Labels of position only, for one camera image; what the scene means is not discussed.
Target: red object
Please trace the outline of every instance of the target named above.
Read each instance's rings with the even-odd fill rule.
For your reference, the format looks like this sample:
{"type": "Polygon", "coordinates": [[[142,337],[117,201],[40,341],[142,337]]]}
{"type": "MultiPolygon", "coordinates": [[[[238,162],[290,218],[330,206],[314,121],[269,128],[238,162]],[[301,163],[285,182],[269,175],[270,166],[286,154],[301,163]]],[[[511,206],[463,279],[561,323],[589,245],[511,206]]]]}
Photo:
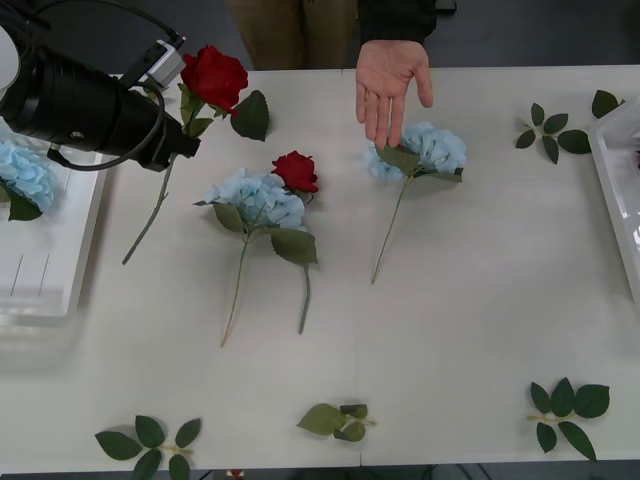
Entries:
{"type": "Polygon", "coordinates": [[[216,47],[207,45],[198,52],[198,58],[184,56],[187,64],[182,70],[182,81],[189,90],[206,103],[235,113],[240,90],[249,85],[247,71],[237,58],[221,54],[216,47]]]}
{"type": "Polygon", "coordinates": [[[314,184],[318,177],[313,173],[316,165],[311,158],[293,151],[273,162],[276,168],[272,173],[281,176],[285,186],[291,190],[316,193],[318,187],[314,184]]]}

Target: rose stem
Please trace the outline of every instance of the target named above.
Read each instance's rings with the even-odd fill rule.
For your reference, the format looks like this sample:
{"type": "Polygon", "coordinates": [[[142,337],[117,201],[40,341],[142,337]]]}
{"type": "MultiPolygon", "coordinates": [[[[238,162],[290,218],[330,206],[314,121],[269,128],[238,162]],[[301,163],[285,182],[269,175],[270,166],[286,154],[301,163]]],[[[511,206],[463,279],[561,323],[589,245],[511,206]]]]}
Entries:
{"type": "Polygon", "coordinates": [[[404,196],[404,192],[407,190],[407,187],[411,184],[411,179],[405,177],[404,185],[402,186],[402,191],[400,192],[400,196],[398,197],[398,203],[396,203],[396,209],[393,212],[393,218],[391,219],[391,225],[389,225],[389,231],[387,232],[387,236],[384,238],[384,243],[382,244],[382,250],[380,250],[380,256],[378,257],[378,262],[376,263],[376,269],[373,271],[373,277],[371,277],[371,285],[376,283],[376,277],[378,276],[378,269],[380,268],[380,262],[382,261],[382,255],[384,254],[384,249],[387,246],[387,241],[389,240],[389,235],[391,235],[391,229],[393,228],[393,223],[396,221],[396,215],[398,214],[398,208],[400,207],[400,201],[404,196]]]}
{"type": "Polygon", "coordinates": [[[227,337],[231,331],[231,322],[233,320],[233,312],[236,309],[236,302],[238,300],[238,290],[240,289],[240,276],[242,274],[242,264],[244,263],[244,256],[247,253],[247,247],[249,246],[249,242],[244,240],[244,247],[242,247],[242,254],[240,254],[240,266],[238,267],[238,280],[236,280],[236,293],[233,296],[233,305],[231,306],[231,315],[229,315],[229,321],[227,322],[227,328],[224,331],[224,336],[222,337],[222,343],[220,344],[220,348],[224,347],[225,342],[227,341],[227,337]]]}
{"type": "MultiPolygon", "coordinates": [[[[189,118],[189,122],[187,122],[187,124],[184,126],[184,132],[188,135],[191,136],[191,124],[193,123],[193,120],[195,118],[195,116],[197,115],[197,111],[198,109],[194,109],[193,112],[191,112],[191,117],[189,118]]],[[[162,187],[160,187],[160,193],[158,194],[158,201],[156,202],[156,206],[153,209],[153,211],[151,212],[151,216],[149,217],[149,220],[147,220],[146,225],[144,226],[144,228],[142,229],[142,231],[140,232],[140,235],[138,235],[138,238],[136,238],[136,241],[133,242],[133,245],[131,246],[131,248],[129,249],[129,251],[127,252],[127,254],[124,257],[124,260],[122,260],[122,264],[126,265],[127,262],[129,262],[129,260],[131,260],[131,257],[133,256],[134,252],[136,251],[136,249],[138,248],[138,245],[140,245],[140,243],[142,242],[142,239],[145,237],[145,235],[147,234],[147,232],[149,231],[149,229],[151,228],[151,225],[153,225],[153,222],[155,222],[156,217],[158,216],[158,213],[160,213],[160,207],[162,207],[162,204],[164,203],[165,199],[169,196],[169,193],[167,192],[167,187],[169,186],[169,178],[171,178],[171,171],[173,170],[173,162],[175,161],[177,155],[172,155],[171,159],[169,160],[169,167],[167,168],[167,171],[164,174],[164,180],[162,181],[162,187]]]]}
{"type": "Polygon", "coordinates": [[[309,278],[309,264],[305,263],[304,266],[304,278],[306,283],[306,292],[304,296],[304,306],[302,307],[302,318],[300,319],[300,328],[298,333],[302,335],[304,331],[304,324],[307,321],[307,312],[309,311],[309,300],[311,300],[311,279],[309,278]]]}

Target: white plastic container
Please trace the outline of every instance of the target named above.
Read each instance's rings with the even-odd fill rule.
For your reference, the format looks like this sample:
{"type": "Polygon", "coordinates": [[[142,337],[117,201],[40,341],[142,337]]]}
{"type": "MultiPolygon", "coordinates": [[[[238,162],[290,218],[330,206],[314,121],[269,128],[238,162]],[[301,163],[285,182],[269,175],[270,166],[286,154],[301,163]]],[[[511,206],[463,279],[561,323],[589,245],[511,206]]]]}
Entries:
{"type": "Polygon", "coordinates": [[[640,98],[594,124],[589,143],[633,299],[640,305],[640,98]]]}
{"type": "MultiPolygon", "coordinates": [[[[48,148],[27,137],[11,140],[42,155],[48,148]]],[[[103,161],[100,154],[61,152],[74,163],[103,161]]],[[[1,316],[63,317],[77,306],[105,174],[53,168],[60,188],[52,212],[8,222],[7,209],[0,209],[1,316]]]]}

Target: open palm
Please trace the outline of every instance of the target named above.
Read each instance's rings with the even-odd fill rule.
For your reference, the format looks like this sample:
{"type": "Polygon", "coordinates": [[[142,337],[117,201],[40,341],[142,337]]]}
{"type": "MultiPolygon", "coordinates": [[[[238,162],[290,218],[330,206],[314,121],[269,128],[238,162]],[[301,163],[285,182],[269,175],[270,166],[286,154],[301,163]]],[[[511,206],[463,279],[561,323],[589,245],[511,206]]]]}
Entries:
{"type": "Polygon", "coordinates": [[[356,69],[356,117],[369,140],[383,148],[400,143],[407,89],[416,77],[418,97],[433,105],[429,58],[422,45],[403,40],[371,40],[360,50],[356,69]],[[389,115],[391,131],[389,132],[389,115]]]}

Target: loose leaf cluster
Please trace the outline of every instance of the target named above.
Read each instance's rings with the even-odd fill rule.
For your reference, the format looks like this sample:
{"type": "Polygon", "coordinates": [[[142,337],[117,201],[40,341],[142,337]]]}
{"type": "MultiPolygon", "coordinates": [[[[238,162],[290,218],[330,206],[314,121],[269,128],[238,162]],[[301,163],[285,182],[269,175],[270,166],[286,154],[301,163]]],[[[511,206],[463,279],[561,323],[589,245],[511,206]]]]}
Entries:
{"type": "Polygon", "coordinates": [[[539,420],[536,427],[538,443],[548,453],[558,442],[553,427],[549,423],[557,423],[560,432],[567,441],[589,460],[596,460],[596,452],[587,434],[575,423],[569,422],[574,416],[590,419],[597,418],[609,408],[609,387],[603,385],[583,385],[574,393],[569,379],[563,378],[551,393],[537,383],[531,383],[531,400],[542,416],[529,416],[529,420],[539,420]],[[547,417],[553,413],[555,418],[547,417]]]}
{"type": "Polygon", "coordinates": [[[605,92],[604,90],[598,90],[593,97],[591,113],[593,113],[593,116],[596,118],[602,118],[608,113],[614,111],[623,103],[624,100],[618,102],[618,99],[612,93],[605,92]]]}
{"type": "Polygon", "coordinates": [[[550,116],[545,121],[544,109],[534,103],[531,106],[531,120],[534,126],[527,125],[528,130],[516,140],[516,148],[530,147],[535,142],[536,137],[540,135],[547,156],[556,165],[560,156],[559,146],[567,152],[577,155],[591,153],[589,138],[582,130],[567,130],[560,133],[567,126],[569,121],[568,114],[558,113],[550,116]]]}
{"type": "Polygon", "coordinates": [[[120,432],[105,431],[96,434],[96,439],[102,450],[114,460],[131,460],[137,457],[143,447],[147,452],[138,459],[133,469],[134,480],[149,480],[153,478],[162,462],[162,450],[169,450],[173,456],[169,460],[169,474],[172,480],[189,480],[191,468],[184,455],[190,455],[186,450],[200,433],[201,420],[194,419],[185,423],[175,438],[175,447],[165,447],[165,433],[160,424],[151,417],[136,416],[136,435],[138,440],[120,432]]]}
{"type": "Polygon", "coordinates": [[[38,206],[0,179],[0,203],[9,202],[9,221],[29,222],[42,216],[38,206]]]}
{"type": "Polygon", "coordinates": [[[321,403],[309,410],[298,427],[316,435],[333,435],[338,440],[359,442],[367,431],[365,424],[373,426],[375,422],[367,420],[369,410],[366,405],[341,405],[333,407],[321,403]]]}

